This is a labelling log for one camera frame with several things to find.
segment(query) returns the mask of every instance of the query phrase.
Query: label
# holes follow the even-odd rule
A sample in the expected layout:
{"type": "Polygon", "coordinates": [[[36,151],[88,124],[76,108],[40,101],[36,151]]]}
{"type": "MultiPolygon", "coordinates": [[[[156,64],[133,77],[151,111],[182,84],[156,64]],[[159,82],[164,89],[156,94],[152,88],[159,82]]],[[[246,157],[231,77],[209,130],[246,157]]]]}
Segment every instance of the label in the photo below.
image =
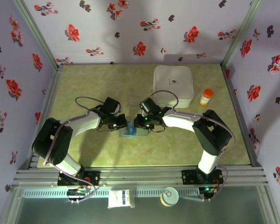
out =
{"type": "Polygon", "coordinates": [[[200,102],[203,104],[207,104],[209,102],[210,98],[206,98],[203,94],[200,98],[200,102]]]}

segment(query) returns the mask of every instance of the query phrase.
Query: wall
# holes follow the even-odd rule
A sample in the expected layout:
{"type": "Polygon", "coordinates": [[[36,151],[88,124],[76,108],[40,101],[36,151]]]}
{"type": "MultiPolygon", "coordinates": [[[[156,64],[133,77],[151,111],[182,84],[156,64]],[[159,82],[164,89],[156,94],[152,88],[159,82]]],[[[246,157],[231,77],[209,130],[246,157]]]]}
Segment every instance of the wall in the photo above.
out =
{"type": "Polygon", "coordinates": [[[263,0],[227,67],[280,212],[280,0],[263,0]]]}
{"type": "Polygon", "coordinates": [[[28,159],[52,73],[13,2],[0,0],[0,215],[14,174],[28,159]]]}
{"type": "Polygon", "coordinates": [[[24,0],[59,63],[220,63],[251,0],[24,0]]]}

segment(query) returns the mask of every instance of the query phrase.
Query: red flower print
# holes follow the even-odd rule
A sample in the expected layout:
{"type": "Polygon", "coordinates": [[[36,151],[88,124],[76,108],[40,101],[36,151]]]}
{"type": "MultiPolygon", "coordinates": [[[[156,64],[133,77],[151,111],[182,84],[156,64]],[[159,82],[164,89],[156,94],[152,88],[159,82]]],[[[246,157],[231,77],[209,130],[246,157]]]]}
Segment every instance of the red flower print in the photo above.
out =
{"type": "Polygon", "coordinates": [[[257,85],[257,86],[252,85],[250,87],[250,91],[247,92],[249,102],[252,102],[252,100],[257,99],[259,97],[260,90],[261,90],[261,87],[259,85],[257,85]]]}
{"type": "Polygon", "coordinates": [[[21,32],[19,31],[18,32],[18,39],[19,39],[19,41],[21,42],[21,43],[23,43],[23,35],[21,34],[21,32]]]}
{"type": "Polygon", "coordinates": [[[17,38],[17,33],[14,32],[13,29],[11,30],[10,34],[11,34],[11,37],[12,37],[13,39],[16,39],[16,38],[17,38]]]}
{"type": "Polygon", "coordinates": [[[255,119],[256,119],[256,121],[259,121],[259,120],[261,119],[260,114],[257,114],[257,115],[255,116],[255,119]]]}
{"type": "Polygon", "coordinates": [[[17,82],[13,79],[7,79],[6,80],[6,84],[7,84],[7,88],[9,90],[9,95],[11,97],[15,97],[15,99],[17,100],[18,97],[21,96],[21,93],[22,93],[22,89],[19,88],[19,85],[17,84],[17,82]]]}
{"type": "Polygon", "coordinates": [[[129,5],[129,2],[126,0],[119,0],[118,5],[119,5],[119,7],[127,8],[127,6],[129,5]]]}
{"type": "Polygon", "coordinates": [[[122,16],[122,10],[116,10],[115,17],[119,19],[121,16],[122,16]]]}
{"type": "Polygon", "coordinates": [[[34,62],[35,68],[38,69],[38,71],[41,71],[42,62],[41,62],[41,59],[39,58],[38,54],[33,53],[32,57],[33,57],[33,62],[34,62]]]}
{"type": "Polygon", "coordinates": [[[276,55],[275,56],[275,63],[279,64],[279,62],[280,62],[280,55],[276,55]]]}
{"type": "Polygon", "coordinates": [[[39,122],[39,118],[40,118],[40,117],[41,117],[41,113],[40,113],[40,112],[35,113],[36,123],[39,122]]]}
{"type": "Polygon", "coordinates": [[[242,48],[240,49],[242,57],[249,53],[251,50],[252,40],[244,41],[242,48]]]}
{"type": "Polygon", "coordinates": [[[70,40],[73,40],[75,42],[80,41],[80,39],[79,39],[79,36],[80,36],[79,30],[77,28],[75,28],[72,24],[70,24],[67,27],[67,33],[68,33],[68,35],[70,37],[70,40]]]}
{"type": "Polygon", "coordinates": [[[116,7],[115,7],[115,3],[110,3],[108,8],[111,10],[111,11],[114,11],[116,10],[116,7]]]}
{"type": "Polygon", "coordinates": [[[104,53],[103,52],[100,52],[101,48],[100,47],[97,47],[96,49],[86,49],[86,52],[87,53],[90,53],[90,56],[95,56],[95,55],[103,55],[104,53]]]}
{"type": "Polygon", "coordinates": [[[236,30],[232,30],[230,32],[223,32],[223,31],[220,31],[218,33],[218,36],[220,37],[219,40],[223,40],[223,39],[227,39],[227,38],[231,38],[233,39],[234,36],[235,36],[235,33],[236,33],[236,30]]]}
{"type": "Polygon", "coordinates": [[[276,167],[278,173],[280,173],[280,167],[276,167]]]}
{"type": "Polygon", "coordinates": [[[274,65],[274,66],[271,68],[270,73],[271,73],[272,75],[277,75],[279,71],[280,71],[280,68],[279,68],[277,65],[274,65]]]}
{"type": "Polygon", "coordinates": [[[196,26],[193,26],[192,29],[190,29],[187,33],[185,33],[186,35],[186,42],[195,42],[195,38],[198,37],[199,31],[198,28],[196,26]]]}
{"type": "Polygon", "coordinates": [[[144,55],[144,51],[146,50],[146,46],[144,45],[144,43],[142,41],[140,41],[134,48],[134,55],[139,55],[139,56],[143,56],[144,55]]]}
{"type": "Polygon", "coordinates": [[[10,16],[9,22],[13,26],[14,30],[18,30],[20,28],[18,21],[15,20],[12,16],[10,16]]]}

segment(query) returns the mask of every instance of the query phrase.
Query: cable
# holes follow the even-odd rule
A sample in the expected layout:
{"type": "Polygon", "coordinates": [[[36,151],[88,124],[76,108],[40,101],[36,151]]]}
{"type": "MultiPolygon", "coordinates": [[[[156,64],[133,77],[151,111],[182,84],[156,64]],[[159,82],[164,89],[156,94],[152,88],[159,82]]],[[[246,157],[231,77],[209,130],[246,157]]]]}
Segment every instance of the cable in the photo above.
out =
{"type": "Polygon", "coordinates": [[[94,195],[97,193],[97,189],[96,189],[96,187],[93,185],[93,183],[91,183],[91,182],[89,182],[89,181],[87,181],[87,180],[84,180],[84,179],[77,178],[77,177],[75,177],[75,176],[73,176],[73,175],[70,175],[70,174],[68,174],[68,173],[65,173],[65,172],[63,172],[60,168],[58,168],[57,166],[55,166],[55,165],[53,165],[53,166],[54,166],[56,169],[58,169],[60,172],[62,172],[63,174],[67,175],[68,177],[70,177],[70,178],[72,178],[72,179],[75,179],[75,180],[77,180],[77,181],[81,181],[81,182],[87,183],[87,184],[89,184],[89,185],[91,185],[91,186],[93,187],[94,191],[93,191],[90,195],[87,195],[87,196],[83,197],[82,199],[77,199],[76,201],[73,201],[73,200],[72,200],[71,202],[73,202],[73,203],[79,203],[79,202],[85,201],[85,200],[91,198],[92,196],[94,196],[94,195]]]}
{"type": "Polygon", "coordinates": [[[79,104],[78,103],[78,99],[80,99],[80,98],[86,98],[86,99],[92,99],[92,100],[95,100],[95,101],[98,101],[98,102],[100,102],[100,103],[104,103],[103,101],[100,101],[100,100],[98,100],[98,99],[95,99],[95,98],[91,98],[91,97],[77,97],[77,98],[75,98],[75,102],[76,102],[76,104],[78,105],[78,106],[80,106],[80,107],[82,107],[82,108],[84,108],[84,109],[86,109],[87,111],[89,110],[89,108],[88,107],[86,107],[86,106],[83,106],[82,104],[79,104]]]}
{"type": "Polygon", "coordinates": [[[163,130],[160,130],[160,131],[154,131],[152,128],[150,128],[150,130],[152,131],[152,132],[154,132],[154,133],[161,133],[161,132],[163,132],[166,128],[165,127],[163,127],[164,129],[163,130]]]}
{"type": "Polygon", "coordinates": [[[158,91],[156,91],[156,92],[153,92],[153,93],[150,95],[150,97],[153,96],[154,94],[158,93],[158,92],[168,92],[168,93],[172,94],[172,95],[176,98],[176,104],[172,107],[172,109],[176,112],[175,107],[176,107],[176,106],[178,105],[178,103],[179,103],[179,100],[178,100],[177,95],[175,95],[173,92],[171,92],[171,91],[169,91],[169,90],[158,90],[158,91]]]}
{"type": "Polygon", "coordinates": [[[192,201],[197,201],[197,202],[204,202],[205,199],[202,198],[196,198],[196,197],[190,197],[190,196],[179,196],[180,198],[187,199],[187,200],[192,200],[192,201]]]}
{"type": "Polygon", "coordinates": [[[222,188],[226,184],[226,180],[227,180],[227,177],[228,177],[228,169],[226,169],[225,167],[221,167],[221,166],[217,166],[217,167],[226,170],[226,177],[225,177],[225,180],[224,180],[222,186],[220,187],[219,191],[211,198],[211,200],[214,200],[218,196],[218,194],[222,191],[222,188]]]}

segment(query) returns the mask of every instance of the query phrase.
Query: marbled green surface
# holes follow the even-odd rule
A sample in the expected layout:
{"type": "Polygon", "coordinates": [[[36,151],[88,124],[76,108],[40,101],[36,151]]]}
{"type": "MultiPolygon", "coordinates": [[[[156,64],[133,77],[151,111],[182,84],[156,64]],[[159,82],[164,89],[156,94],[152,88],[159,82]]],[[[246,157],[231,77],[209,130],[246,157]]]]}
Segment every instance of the marbled green surface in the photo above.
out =
{"type": "MultiPolygon", "coordinates": [[[[65,66],[51,116],[68,119],[84,113],[74,100],[78,96],[89,96],[102,101],[106,97],[118,100],[127,119],[134,119],[140,112],[137,103],[153,91],[156,66],[158,64],[65,66]]],[[[237,140],[235,147],[222,156],[220,163],[250,163],[219,64],[186,66],[192,71],[195,97],[189,108],[179,110],[196,113],[214,110],[234,132],[237,140]],[[199,99],[206,88],[212,88],[214,96],[207,106],[201,106],[199,99]]],[[[89,108],[98,105],[88,99],[79,102],[89,108]]],[[[86,167],[192,165],[200,161],[202,152],[196,135],[179,128],[168,128],[162,133],[150,133],[142,138],[119,138],[119,132],[89,130],[75,136],[69,148],[69,154],[86,167]]]]}

